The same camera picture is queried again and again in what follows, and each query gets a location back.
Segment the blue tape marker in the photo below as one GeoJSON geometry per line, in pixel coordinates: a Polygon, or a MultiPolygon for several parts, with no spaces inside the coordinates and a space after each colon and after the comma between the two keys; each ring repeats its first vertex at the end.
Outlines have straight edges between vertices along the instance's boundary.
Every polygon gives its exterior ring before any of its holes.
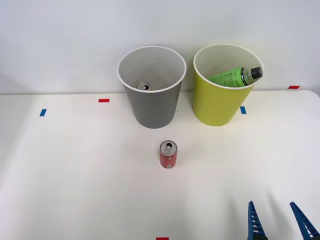
{"type": "Polygon", "coordinates": [[[40,113],[40,117],[44,117],[46,114],[47,109],[42,109],[41,113],[40,113]]]}
{"type": "Polygon", "coordinates": [[[247,114],[246,108],[245,108],[244,106],[241,106],[241,107],[240,107],[240,110],[241,110],[241,113],[242,113],[242,114],[247,114]]]}

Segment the white rim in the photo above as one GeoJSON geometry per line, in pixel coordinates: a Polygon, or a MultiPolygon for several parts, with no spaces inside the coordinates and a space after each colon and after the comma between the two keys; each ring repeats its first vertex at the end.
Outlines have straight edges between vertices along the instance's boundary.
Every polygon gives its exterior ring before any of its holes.
{"type": "Polygon", "coordinates": [[[208,45],[208,46],[205,46],[203,48],[201,48],[197,53],[196,55],[194,56],[194,59],[193,59],[193,67],[196,71],[196,73],[203,79],[205,80],[207,83],[211,84],[211,85],[214,85],[218,88],[222,88],[222,89],[229,89],[229,90],[241,90],[241,89],[247,89],[247,88],[251,88],[252,86],[256,85],[257,82],[259,82],[259,80],[261,78],[259,78],[256,82],[248,85],[248,86],[241,86],[241,87],[229,87],[229,86],[221,86],[219,84],[216,84],[216,83],[213,83],[212,81],[209,81],[208,79],[206,79],[204,76],[201,75],[201,73],[198,71],[198,68],[196,66],[196,59],[197,59],[197,56],[199,55],[199,53],[201,53],[203,50],[207,49],[207,48],[210,48],[210,47],[213,47],[213,46],[222,46],[222,45],[229,45],[229,46],[233,46],[233,47],[237,47],[237,48],[240,48],[240,49],[243,49],[249,53],[251,53],[253,56],[256,57],[256,59],[259,61],[260,65],[261,65],[261,68],[262,68],[262,72],[264,71],[264,64],[262,63],[261,59],[251,50],[243,47],[243,46],[238,46],[238,45],[235,45],[235,44],[231,44],[231,43],[215,43],[215,44],[211,44],[211,45],[208,45]]]}
{"type": "Polygon", "coordinates": [[[167,91],[167,90],[169,90],[169,89],[174,88],[174,87],[177,86],[179,83],[181,83],[181,81],[184,79],[184,77],[185,77],[185,75],[186,75],[186,72],[187,72],[187,64],[186,64],[186,61],[184,60],[184,58],[183,58],[178,52],[176,52],[175,50],[172,50],[171,48],[168,48],[168,47],[165,47],[165,46],[151,45],[151,46],[138,47],[138,48],[133,49],[133,50],[131,50],[130,52],[128,52],[126,55],[124,55],[124,56],[120,59],[120,61],[119,61],[119,63],[118,63],[118,66],[117,66],[117,68],[116,68],[116,71],[117,71],[118,78],[120,79],[121,83],[122,83],[123,85],[125,85],[127,88],[129,88],[129,89],[131,89],[131,90],[134,90],[134,91],[137,91],[137,92],[140,92],[140,93],[153,94],[153,93],[161,93],[161,92],[167,91]],[[146,49],[146,48],[166,49],[166,50],[169,50],[169,51],[177,54],[177,55],[181,58],[181,60],[182,60],[182,62],[183,62],[183,65],[184,65],[184,71],[183,71],[182,77],[179,79],[179,81],[177,81],[175,84],[173,84],[173,85],[171,85],[171,86],[169,86],[169,87],[167,87],[167,88],[160,89],[160,90],[150,90],[150,91],[140,90],[140,89],[134,88],[134,87],[128,85],[127,83],[125,83],[125,81],[123,81],[122,78],[120,77],[120,73],[119,73],[119,67],[120,67],[120,64],[121,64],[122,60],[125,59],[125,57],[128,56],[129,54],[131,54],[131,53],[133,53],[133,52],[135,52],[135,51],[137,51],[137,50],[146,49]]]}

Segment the green plastic bottle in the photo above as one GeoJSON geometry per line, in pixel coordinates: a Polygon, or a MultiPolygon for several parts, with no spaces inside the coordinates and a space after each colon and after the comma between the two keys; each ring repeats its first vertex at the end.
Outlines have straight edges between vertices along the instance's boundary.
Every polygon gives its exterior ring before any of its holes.
{"type": "Polygon", "coordinates": [[[255,83],[263,75],[261,67],[249,69],[238,67],[208,78],[209,81],[225,87],[239,88],[255,83]]]}

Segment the bottle label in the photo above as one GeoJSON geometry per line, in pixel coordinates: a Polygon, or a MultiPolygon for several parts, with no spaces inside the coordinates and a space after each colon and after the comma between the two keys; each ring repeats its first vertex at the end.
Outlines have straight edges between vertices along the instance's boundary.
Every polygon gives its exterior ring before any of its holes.
{"type": "Polygon", "coordinates": [[[244,68],[238,67],[208,78],[209,81],[225,87],[239,88],[248,84],[243,80],[244,68]]]}

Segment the bottle cap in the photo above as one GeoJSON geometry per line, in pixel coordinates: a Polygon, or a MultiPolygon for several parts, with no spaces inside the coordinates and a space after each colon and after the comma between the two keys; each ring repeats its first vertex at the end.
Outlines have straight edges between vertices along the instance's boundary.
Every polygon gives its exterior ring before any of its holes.
{"type": "Polygon", "coordinates": [[[253,79],[259,79],[263,75],[261,67],[251,68],[251,76],[253,79]]]}

